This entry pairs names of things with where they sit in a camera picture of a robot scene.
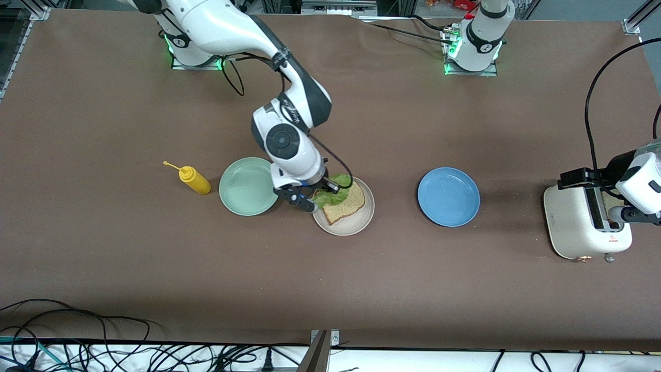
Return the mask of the green lettuce leaf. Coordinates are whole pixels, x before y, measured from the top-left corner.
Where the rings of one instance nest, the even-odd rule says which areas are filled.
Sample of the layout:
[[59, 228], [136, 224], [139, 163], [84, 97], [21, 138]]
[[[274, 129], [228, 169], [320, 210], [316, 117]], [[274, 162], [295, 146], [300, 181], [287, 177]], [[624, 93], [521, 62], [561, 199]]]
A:
[[323, 209], [324, 206], [335, 206], [344, 202], [349, 195], [350, 188], [353, 185], [353, 179], [351, 176], [349, 176], [349, 174], [337, 174], [335, 176], [330, 176], [329, 179], [340, 184], [342, 188], [337, 195], [319, 191], [318, 189], [312, 196], [312, 201], [320, 209]]

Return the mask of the brown bread slice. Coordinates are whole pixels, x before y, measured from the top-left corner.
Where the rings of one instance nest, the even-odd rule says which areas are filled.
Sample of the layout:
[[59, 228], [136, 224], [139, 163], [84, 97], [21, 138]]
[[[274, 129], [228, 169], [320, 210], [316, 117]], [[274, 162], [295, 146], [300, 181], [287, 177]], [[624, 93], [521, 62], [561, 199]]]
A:
[[329, 197], [323, 205], [323, 213], [328, 224], [333, 225], [340, 219], [356, 214], [366, 203], [366, 196], [354, 178], [348, 189], [340, 189], [340, 193]]
[[612, 197], [608, 193], [602, 191], [602, 201], [603, 201], [603, 210], [604, 210], [604, 219], [607, 221], [609, 230], [620, 231], [623, 228], [621, 222], [613, 221], [610, 217], [610, 210], [614, 207], [624, 206], [625, 203], [623, 200]]

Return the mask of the beige plate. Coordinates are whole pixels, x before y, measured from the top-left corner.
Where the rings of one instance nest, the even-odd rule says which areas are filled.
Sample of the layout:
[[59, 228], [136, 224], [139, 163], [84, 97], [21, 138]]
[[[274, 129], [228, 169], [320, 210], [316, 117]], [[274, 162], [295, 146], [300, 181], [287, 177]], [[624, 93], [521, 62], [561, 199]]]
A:
[[372, 221], [375, 212], [373, 193], [367, 184], [359, 178], [354, 178], [354, 184], [359, 186], [365, 198], [365, 203], [356, 212], [340, 218], [333, 224], [328, 222], [322, 209], [317, 209], [312, 217], [316, 224], [324, 231], [334, 236], [351, 236], [364, 230]]

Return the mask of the mint green plate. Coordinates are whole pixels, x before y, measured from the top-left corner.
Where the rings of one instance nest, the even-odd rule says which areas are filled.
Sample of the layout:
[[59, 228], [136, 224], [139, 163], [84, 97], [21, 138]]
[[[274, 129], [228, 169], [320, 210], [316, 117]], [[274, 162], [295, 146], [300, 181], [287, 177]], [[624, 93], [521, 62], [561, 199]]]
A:
[[241, 158], [229, 165], [218, 189], [223, 205], [241, 216], [267, 212], [278, 200], [273, 191], [271, 162], [258, 157]]

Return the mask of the blue plate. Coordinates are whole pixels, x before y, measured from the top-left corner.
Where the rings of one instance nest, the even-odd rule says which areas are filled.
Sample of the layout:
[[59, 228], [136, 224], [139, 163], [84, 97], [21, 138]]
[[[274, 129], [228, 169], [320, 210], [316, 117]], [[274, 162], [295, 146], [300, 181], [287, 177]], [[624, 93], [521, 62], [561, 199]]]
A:
[[418, 184], [416, 198], [422, 213], [444, 227], [469, 223], [481, 207], [481, 195], [475, 181], [452, 167], [427, 172]]

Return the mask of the white toaster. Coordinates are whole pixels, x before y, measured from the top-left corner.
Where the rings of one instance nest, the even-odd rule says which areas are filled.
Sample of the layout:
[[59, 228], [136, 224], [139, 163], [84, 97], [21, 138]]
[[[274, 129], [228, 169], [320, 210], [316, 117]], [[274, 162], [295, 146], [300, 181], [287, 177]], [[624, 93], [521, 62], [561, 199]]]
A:
[[564, 259], [586, 262], [602, 256], [611, 263], [633, 243], [630, 225], [609, 230], [600, 188], [551, 186], [543, 193], [543, 207], [553, 250]]

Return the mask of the yellow mustard squeeze bottle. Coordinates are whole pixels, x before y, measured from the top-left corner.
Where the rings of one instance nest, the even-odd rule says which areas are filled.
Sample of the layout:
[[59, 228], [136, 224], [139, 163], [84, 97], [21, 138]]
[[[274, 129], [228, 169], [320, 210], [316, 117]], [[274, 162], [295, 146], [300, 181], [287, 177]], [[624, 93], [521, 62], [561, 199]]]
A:
[[207, 195], [212, 190], [208, 179], [191, 166], [177, 167], [172, 163], [163, 162], [165, 166], [175, 168], [179, 172], [179, 179], [193, 191], [200, 195]]

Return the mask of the silver metal device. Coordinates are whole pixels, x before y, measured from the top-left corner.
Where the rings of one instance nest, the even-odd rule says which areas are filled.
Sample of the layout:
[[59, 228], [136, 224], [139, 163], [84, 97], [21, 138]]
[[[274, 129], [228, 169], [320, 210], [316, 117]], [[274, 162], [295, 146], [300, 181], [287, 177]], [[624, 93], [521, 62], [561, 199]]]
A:
[[301, 14], [377, 17], [377, 0], [302, 0]]

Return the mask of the white ledge board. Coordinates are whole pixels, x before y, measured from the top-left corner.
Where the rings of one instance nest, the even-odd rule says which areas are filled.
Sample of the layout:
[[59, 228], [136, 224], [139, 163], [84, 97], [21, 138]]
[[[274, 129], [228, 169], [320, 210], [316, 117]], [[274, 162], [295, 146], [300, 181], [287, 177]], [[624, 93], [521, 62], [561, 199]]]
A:
[[[302, 346], [39, 344], [0, 336], [0, 372], [296, 372]], [[661, 353], [333, 349], [328, 372], [661, 372]]]

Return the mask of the red snack packets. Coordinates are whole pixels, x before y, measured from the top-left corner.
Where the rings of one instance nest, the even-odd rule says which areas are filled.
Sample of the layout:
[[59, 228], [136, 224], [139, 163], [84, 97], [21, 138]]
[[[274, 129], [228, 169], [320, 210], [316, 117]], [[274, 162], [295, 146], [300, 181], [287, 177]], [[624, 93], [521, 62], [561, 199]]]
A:
[[445, 4], [466, 12], [472, 11], [480, 3], [479, 0], [425, 0], [425, 2], [427, 6]]

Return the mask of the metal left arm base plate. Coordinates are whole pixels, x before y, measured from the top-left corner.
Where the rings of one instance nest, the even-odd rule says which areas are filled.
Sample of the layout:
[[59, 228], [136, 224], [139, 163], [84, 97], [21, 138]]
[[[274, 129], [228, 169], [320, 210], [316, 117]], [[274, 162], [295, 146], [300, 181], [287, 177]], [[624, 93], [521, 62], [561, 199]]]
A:
[[447, 43], [442, 47], [444, 73], [479, 77], [497, 76], [495, 60], [502, 42], [475, 47], [470, 40], [463, 38], [459, 28], [445, 28], [439, 34]]

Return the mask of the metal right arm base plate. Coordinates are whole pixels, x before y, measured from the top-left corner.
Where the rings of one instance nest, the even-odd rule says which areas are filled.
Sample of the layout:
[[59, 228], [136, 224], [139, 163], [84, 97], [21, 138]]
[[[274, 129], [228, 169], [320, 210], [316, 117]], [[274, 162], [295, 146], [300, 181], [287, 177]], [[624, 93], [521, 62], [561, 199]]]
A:
[[172, 70], [191, 70], [191, 71], [223, 71], [225, 63], [221, 62], [219, 56], [209, 56], [210, 59], [206, 61], [205, 64], [198, 66], [189, 66], [183, 64], [181, 61], [175, 57], [172, 53], [172, 50], [168, 50], [171, 56], [171, 68]]

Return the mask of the aluminium frame profile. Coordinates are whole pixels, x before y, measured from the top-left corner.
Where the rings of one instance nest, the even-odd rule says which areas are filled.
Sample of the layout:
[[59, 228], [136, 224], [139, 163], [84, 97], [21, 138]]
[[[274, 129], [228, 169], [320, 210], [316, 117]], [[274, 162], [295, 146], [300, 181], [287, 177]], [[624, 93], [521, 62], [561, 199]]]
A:
[[33, 26], [47, 19], [50, 9], [47, 0], [0, 0], [0, 102]]
[[661, 0], [645, 0], [629, 17], [623, 19], [622, 29], [626, 35], [639, 35], [640, 26], [661, 9]]

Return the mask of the aluminium bracket profile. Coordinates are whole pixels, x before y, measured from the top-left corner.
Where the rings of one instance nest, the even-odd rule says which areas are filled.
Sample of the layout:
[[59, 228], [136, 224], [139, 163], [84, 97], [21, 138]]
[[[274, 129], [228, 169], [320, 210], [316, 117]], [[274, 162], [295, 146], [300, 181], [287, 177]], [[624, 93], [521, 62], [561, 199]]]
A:
[[328, 372], [332, 346], [340, 343], [340, 330], [312, 330], [311, 344], [296, 372]]

